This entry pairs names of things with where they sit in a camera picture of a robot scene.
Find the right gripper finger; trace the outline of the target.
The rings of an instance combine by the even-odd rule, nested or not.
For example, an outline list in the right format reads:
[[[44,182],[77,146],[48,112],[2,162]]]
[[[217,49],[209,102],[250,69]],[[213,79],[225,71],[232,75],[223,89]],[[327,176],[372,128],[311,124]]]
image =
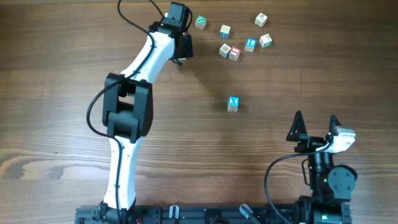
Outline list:
[[[341,126],[337,117],[333,114],[330,116],[329,133],[338,134],[338,127]]]
[[[308,140],[308,133],[303,120],[301,111],[295,113],[295,117],[286,137],[286,141],[300,142]]]

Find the wooden base block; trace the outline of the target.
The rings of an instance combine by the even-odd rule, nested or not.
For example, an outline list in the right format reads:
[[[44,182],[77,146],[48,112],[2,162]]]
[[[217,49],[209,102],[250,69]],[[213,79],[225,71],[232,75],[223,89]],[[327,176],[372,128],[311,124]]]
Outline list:
[[[228,111],[229,112],[237,112],[238,111],[238,107],[228,107]]]

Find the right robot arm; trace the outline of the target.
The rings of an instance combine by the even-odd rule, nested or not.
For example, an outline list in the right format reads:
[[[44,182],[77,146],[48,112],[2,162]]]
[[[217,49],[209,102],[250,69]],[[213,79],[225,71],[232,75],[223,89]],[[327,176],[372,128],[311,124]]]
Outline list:
[[[305,154],[308,162],[310,196],[300,196],[292,209],[292,223],[349,224],[349,202],[357,172],[347,165],[335,165],[333,156],[345,152],[354,142],[353,129],[343,127],[335,115],[330,116],[329,132],[324,137],[309,136],[302,112],[297,111],[287,141],[296,142],[294,151]]]

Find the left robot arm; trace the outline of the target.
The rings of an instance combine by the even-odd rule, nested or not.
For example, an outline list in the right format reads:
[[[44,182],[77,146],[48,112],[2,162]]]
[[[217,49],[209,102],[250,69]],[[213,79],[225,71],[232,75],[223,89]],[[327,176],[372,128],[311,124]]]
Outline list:
[[[191,22],[192,11],[171,2],[168,14],[144,30],[146,43],[132,64],[104,81],[99,94],[104,97],[102,122],[111,143],[111,168],[98,208],[103,223],[140,223],[134,213],[134,181],[139,148],[154,117],[153,83],[167,61],[179,64],[193,56],[192,38],[186,33]]]

